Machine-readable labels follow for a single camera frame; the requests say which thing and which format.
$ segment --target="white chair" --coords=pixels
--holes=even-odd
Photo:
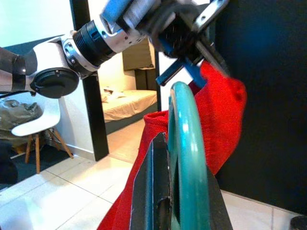
[[[58,139],[62,144],[63,148],[70,156],[73,158],[72,153],[69,148],[66,146],[63,138],[60,136],[59,132],[55,129],[55,126],[59,123],[60,120],[60,109],[59,109],[59,100],[58,99],[50,99],[47,97],[43,97],[37,94],[35,97],[31,96],[30,93],[21,93],[15,96],[10,97],[10,99],[17,100],[21,103],[31,104],[36,102],[42,110],[42,115],[33,120],[26,122],[24,124],[18,125],[12,129],[12,133],[18,137],[29,136],[26,155],[25,155],[25,163],[29,162],[30,157],[30,148],[33,140],[33,135],[35,136],[35,154],[36,154],[36,173],[40,173],[40,152],[39,152],[39,133],[47,130],[50,134],[50,137],[54,141],[56,148],[60,150],[60,147],[56,141]]]

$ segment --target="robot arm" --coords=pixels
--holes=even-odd
[[[146,36],[157,50],[178,58],[185,67],[205,57],[223,70],[216,53],[204,47],[203,34],[227,3],[215,0],[199,12],[189,0],[110,0],[80,30],[40,43],[25,56],[0,48],[0,92],[30,91],[60,98],[73,92],[79,79]]]

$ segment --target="dark wall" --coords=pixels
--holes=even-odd
[[[248,93],[221,188],[307,214],[307,1],[232,0],[216,48]]]

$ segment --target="white tile floor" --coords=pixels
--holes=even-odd
[[[0,192],[2,230],[95,230],[132,164],[76,156]],[[288,230],[295,214],[222,192],[234,230]]]

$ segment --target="baseboard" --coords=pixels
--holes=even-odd
[[[52,146],[52,147],[55,147],[56,148],[56,145],[54,144],[54,141],[46,138],[46,144]],[[95,156],[94,156],[94,152],[93,151],[88,151],[86,149],[81,149],[77,146],[73,146],[73,145],[70,145],[70,144],[66,144],[67,147],[71,150],[71,152],[74,154],[74,155],[78,155],[80,157],[83,157],[83,158],[86,158],[86,159],[89,159],[91,161],[95,161]],[[59,143],[59,146],[61,148],[61,150],[65,151],[65,149],[62,147],[62,145]]]

